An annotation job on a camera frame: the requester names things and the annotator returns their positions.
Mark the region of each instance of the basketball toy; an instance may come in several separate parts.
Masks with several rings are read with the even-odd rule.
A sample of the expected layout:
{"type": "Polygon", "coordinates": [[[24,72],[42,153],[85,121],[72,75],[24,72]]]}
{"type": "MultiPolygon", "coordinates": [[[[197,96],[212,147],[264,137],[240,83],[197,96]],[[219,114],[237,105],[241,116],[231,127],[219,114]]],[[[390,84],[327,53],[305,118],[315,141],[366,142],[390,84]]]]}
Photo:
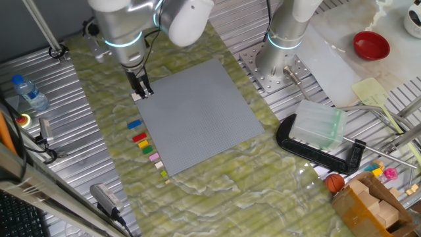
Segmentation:
{"type": "Polygon", "coordinates": [[[330,174],[324,180],[324,183],[333,195],[338,193],[345,185],[344,179],[339,174],[330,174]]]}

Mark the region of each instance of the red bowl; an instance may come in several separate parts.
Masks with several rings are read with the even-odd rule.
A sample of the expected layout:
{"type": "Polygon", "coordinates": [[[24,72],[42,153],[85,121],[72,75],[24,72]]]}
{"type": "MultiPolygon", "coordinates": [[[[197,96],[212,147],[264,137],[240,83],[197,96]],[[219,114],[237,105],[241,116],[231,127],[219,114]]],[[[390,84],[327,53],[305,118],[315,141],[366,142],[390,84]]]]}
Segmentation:
{"type": "Polygon", "coordinates": [[[355,35],[354,49],[361,59],[368,61],[384,59],[390,53],[387,40],[374,32],[360,32],[355,35]]]}

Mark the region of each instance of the green marble surface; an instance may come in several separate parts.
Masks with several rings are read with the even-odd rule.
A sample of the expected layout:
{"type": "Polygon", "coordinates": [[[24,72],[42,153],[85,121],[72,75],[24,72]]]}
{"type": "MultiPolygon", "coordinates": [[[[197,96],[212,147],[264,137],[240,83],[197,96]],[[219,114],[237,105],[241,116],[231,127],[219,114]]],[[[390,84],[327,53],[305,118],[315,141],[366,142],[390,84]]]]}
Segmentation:
{"type": "Polygon", "coordinates": [[[98,64],[82,37],[66,41],[87,100],[144,236],[352,236],[331,194],[302,158],[278,147],[279,121],[211,24],[192,46],[160,34],[146,65],[151,81],[218,58],[264,129],[263,134],[183,171],[166,185],[148,155],[156,152],[130,85],[112,58],[98,64]],[[146,132],[147,155],[132,137],[146,132]]]}

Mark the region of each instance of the water bottle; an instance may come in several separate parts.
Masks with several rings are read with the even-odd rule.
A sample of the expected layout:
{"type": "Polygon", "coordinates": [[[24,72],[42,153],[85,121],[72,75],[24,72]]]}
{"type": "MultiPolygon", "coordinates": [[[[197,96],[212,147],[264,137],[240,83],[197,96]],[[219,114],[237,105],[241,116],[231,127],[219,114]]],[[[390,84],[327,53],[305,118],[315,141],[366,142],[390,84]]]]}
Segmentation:
{"type": "Polygon", "coordinates": [[[21,95],[36,111],[44,111],[48,108],[47,97],[39,92],[30,80],[25,80],[21,75],[14,75],[12,82],[16,93],[21,95]]]}

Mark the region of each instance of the white bowl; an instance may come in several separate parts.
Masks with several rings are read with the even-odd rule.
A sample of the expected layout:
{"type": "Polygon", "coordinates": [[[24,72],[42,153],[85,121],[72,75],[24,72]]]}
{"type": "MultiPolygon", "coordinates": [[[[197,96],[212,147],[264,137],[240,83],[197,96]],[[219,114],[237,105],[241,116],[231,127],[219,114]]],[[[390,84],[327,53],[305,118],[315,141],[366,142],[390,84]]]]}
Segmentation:
{"type": "Polygon", "coordinates": [[[412,36],[420,38],[421,39],[421,27],[418,26],[417,24],[414,23],[414,21],[412,21],[412,19],[409,16],[409,12],[410,11],[414,11],[418,17],[421,19],[421,4],[419,4],[419,6],[417,5],[412,5],[406,16],[405,19],[403,21],[403,24],[405,26],[405,29],[407,29],[408,33],[410,33],[412,36]]]}

